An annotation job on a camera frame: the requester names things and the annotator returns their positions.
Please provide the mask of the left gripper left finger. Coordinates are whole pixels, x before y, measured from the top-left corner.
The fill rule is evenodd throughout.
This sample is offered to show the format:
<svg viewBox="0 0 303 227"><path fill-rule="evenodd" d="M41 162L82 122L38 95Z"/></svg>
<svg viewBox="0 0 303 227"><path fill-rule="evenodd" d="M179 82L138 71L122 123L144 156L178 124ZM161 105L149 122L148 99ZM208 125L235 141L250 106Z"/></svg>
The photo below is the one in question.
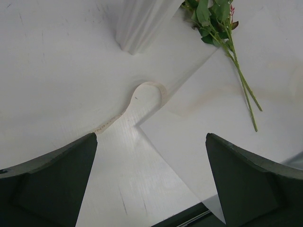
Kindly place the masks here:
<svg viewBox="0 0 303 227"><path fill-rule="evenodd" d="M74 227L97 151L97 136L0 171L2 227Z"/></svg>

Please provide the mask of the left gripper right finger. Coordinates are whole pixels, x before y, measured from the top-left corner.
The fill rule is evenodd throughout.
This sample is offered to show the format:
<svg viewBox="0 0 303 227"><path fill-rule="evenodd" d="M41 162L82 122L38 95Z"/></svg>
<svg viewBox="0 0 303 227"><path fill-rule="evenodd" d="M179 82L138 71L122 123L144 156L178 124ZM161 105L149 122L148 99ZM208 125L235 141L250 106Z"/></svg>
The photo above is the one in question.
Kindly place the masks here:
<svg viewBox="0 0 303 227"><path fill-rule="evenodd" d="M228 227L301 227L303 172L209 133L206 151Z"/></svg>

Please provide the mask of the cream ribbon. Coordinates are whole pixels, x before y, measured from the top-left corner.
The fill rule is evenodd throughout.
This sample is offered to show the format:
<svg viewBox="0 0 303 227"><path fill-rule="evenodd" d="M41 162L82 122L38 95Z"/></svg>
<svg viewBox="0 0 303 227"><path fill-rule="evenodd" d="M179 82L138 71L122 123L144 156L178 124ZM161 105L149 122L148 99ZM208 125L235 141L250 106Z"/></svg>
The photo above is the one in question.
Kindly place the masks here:
<svg viewBox="0 0 303 227"><path fill-rule="evenodd" d="M303 62L297 60L270 61L265 65L265 69L269 70L271 74L265 74L260 71L253 75L257 78L257 82L259 82L259 84L254 87L258 97L263 100L269 100L270 102L291 103L295 105L295 108L301 108L303 106ZM269 82L261 84L261 76L265 76L269 79ZM92 132L95 134L104 132L125 114L129 108L138 112L141 107L151 106L152 98L144 101L140 97L140 95L146 94L146 90L143 90L145 86L153 86L159 90L160 97L157 98L159 102L158 109L161 109L171 99L162 84L151 81L144 82L134 90L125 110L109 121L99 125L93 129ZM236 87L235 84L224 82L216 86L211 85L208 90L203 88L198 94L200 96L197 97L196 100L190 98L189 101L186 101L186 107L177 108L178 116L186 117L191 115L194 110L205 105L212 99L223 98L225 95L239 96L240 89Z"/></svg>

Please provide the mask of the white wrapping paper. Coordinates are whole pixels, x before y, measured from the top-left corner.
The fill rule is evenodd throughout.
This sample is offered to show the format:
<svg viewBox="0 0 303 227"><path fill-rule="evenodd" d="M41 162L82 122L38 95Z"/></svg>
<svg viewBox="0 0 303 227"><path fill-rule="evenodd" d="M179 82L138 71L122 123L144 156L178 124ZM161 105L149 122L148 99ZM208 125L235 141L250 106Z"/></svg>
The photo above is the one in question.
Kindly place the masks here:
<svg viewBox="0 0 303 227"><path fill-rule="evenodd" d="M303 64L291 54L257 53L244 70L261 105L252 125L231 62L221 50L192 75L141 129L195 196L224 221L205 147L214 133L289 167L303 167Z"/></svg>

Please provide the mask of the pink rose stem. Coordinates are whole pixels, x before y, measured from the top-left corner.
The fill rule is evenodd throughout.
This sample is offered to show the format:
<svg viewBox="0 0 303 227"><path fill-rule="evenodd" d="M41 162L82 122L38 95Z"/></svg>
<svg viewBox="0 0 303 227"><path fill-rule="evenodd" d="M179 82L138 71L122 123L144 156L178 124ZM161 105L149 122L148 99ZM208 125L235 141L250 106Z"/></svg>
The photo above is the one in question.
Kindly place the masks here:
<svg viewBox="0 0 303 227"><path fill-rule="evenodd" d="M239 22L234 20L235 7L232 3L232 0L184 0L180 7L185 10L186 20L192 24L192 28L198 30L202 42L222 48L225 55L234 64L254 130L258 131L250 99L255 102L261 112L263 110L240 68L232 36L233 30L238 27Z"/></svg>

